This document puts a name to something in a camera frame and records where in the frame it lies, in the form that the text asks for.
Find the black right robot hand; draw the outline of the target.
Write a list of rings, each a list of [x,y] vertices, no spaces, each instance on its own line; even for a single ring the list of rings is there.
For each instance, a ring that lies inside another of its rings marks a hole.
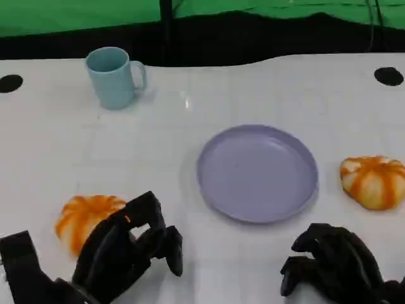
[[[291,249],[313,257],[288,257],[280,271],[282,296],[290,296],[300,283],[305,283],[336,303],[377,302],[375,293],[384,280],[372,252],[355,233],[312,223]]]

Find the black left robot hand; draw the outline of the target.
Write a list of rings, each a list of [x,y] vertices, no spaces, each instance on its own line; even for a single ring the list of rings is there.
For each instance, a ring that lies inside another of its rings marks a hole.
[[[111,303],[151,266],[165,259],[177,277],[183,274],[183,237],[167,226],[161,203],[148,191],[102,220],[87,238],[72,283],[91,303]]]

